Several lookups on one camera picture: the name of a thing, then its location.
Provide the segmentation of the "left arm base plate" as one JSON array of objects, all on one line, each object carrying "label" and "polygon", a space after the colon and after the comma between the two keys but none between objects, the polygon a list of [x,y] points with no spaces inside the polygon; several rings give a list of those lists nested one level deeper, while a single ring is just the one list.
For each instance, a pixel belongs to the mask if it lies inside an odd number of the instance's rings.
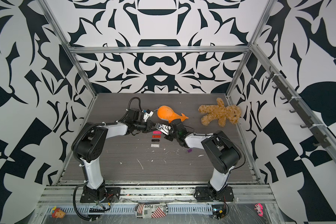
[{"label": "left arm base plate", "polygon": [[120,192],[120,187],[106,187],[95,190],[84,187],[80,203],[93,203],[96,201],[113,203],[119,200]]}]

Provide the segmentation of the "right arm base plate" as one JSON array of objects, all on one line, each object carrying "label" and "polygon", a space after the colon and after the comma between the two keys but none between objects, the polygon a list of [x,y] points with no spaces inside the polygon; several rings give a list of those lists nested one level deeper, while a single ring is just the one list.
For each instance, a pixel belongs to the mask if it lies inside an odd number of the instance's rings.
[{"label": "right arm base plate", "polygon": [[216,191],[212,187],[196,187],[193,197],[198,202],[233,202],[235,199],[232,188],[229,186],[226,186],[220,191]]}]

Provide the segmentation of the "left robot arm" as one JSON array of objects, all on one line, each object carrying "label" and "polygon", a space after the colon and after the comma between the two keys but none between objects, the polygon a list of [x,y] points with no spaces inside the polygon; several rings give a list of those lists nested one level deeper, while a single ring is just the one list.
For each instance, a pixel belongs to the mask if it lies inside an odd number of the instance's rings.
[{"label": "left robot arm", "polygon": [[109,123],[85,123],[71,146],[74,158],[83,168],[85,190],[98,194],[105,189],[99,158],[106,139],[134,135],[134,131],[138,133],[154,131],[155,123],[150,119],[153,115],[153,111],[142,109],[140,98],[133,97],[128,103],[125,114],[119,120]]}]

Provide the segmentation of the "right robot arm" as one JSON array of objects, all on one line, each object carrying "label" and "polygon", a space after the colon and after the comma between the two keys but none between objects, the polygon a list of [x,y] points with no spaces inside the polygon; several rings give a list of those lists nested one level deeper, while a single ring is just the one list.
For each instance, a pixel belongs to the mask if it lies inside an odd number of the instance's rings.
[{"label": "right robot arm", "polygon": [[231,171],[242,157],[238,147],[221,130],[214,133],[189,132],[183,122],[176,119],[168,125],[157,125],[169,141],[176,140],[185,148],[202,149],[207,154],[214,171],[208,187],[215,194],[223,192]]}]

